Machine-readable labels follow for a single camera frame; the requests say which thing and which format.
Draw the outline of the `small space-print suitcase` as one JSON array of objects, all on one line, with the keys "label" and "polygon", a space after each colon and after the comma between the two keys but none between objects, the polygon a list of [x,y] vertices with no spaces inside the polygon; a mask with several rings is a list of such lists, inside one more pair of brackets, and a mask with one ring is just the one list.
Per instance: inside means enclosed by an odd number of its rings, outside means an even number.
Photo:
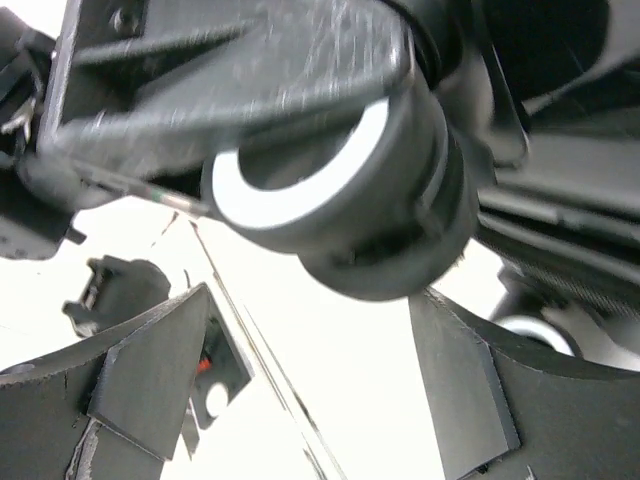
[{"label": "small space-print suitcase", "polygon": [[229,227],[343,295],[505,262],[493,322],[639,366],[635,1],[71,1],[1,12],[1,254],[125,196]]}]

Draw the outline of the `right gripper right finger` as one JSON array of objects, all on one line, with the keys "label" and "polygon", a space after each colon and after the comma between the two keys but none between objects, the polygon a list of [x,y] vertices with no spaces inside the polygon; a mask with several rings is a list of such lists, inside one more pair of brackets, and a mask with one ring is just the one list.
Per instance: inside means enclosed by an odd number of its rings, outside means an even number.
[{"label": "right gripper right finger", "polygon": [[638,478],[638,373],[554,353],[431,290],[408,304],[445,478]]}]

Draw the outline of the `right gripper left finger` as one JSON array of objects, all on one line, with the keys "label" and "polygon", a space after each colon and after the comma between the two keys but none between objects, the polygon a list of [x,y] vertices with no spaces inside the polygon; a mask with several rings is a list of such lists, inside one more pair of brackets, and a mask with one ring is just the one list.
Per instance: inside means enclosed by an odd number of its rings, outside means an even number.
[{"label": "right gripper left finger", "polygon": [[172,459],[210,317],[199,284],[1,376],[4,479],[157,479]]}]

